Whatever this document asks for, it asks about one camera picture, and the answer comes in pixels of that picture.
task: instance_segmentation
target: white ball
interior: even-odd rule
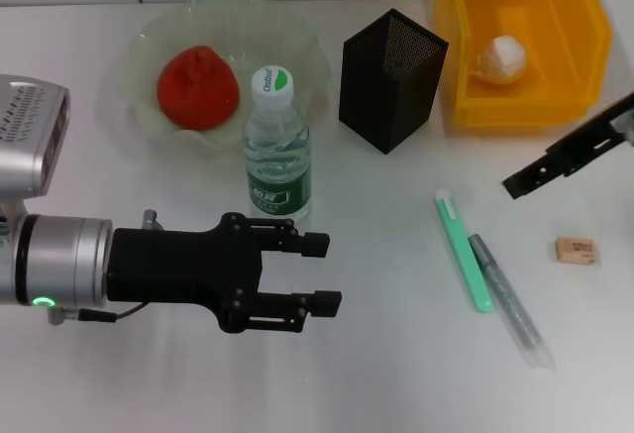
[[[493,84],[510,84],[522,77],[526,68],[526,51],[513,37],[493,39],[477,57],[474,75]]]

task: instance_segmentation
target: plastic bottle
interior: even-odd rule
[[[310,135],[292,105],[293,78],[265,66],[251,81],[254,98],[243,134],[249,193],[257,215],[295,221],[310,207]]]

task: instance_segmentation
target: white tabletop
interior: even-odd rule
[[[597,106],[634,88],[634,0],[604,2],[617,36]],[[343,41],[391,7],[426,25],[426,2],[290,5],[319,29],[333,69],[329,109],[311,121],[313,203],[300,227],[332,243],[325,260],[266,256],[262,289],[342,290],[338,317],[309,319],[302,334],[228,335],[190,305],[59,327],[41,309],[2,307],[2,431],[631,432],[634,151],[513,201],[500,182],[556,137],[451,137],[437,100],[385,156],[338,121]],[[30,211],[138,227],[151,207],[166,229],[198,231],[248,210],[239,150],[151,143],[117,93],[129,40],[169,7],[0,9],[0,71],[72,98],[50,193]],[[443,187],[505,269],[554,373],[528,368],[497,313],[473,310],[433,203]],[[594,238],[600,263],[556,263],[558,236]]]

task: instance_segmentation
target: green bottle label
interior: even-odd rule
[[[270,215],[288,215],[306,205],[310,198],[310,166],[287,183],[270,183],[247,171],[249,193],[254,204]]]

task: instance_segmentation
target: beige eraser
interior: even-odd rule
[[[557,246],[557,260],[560,263],[590,265],[598,260],[594,240],[560,237],[555,244]]]

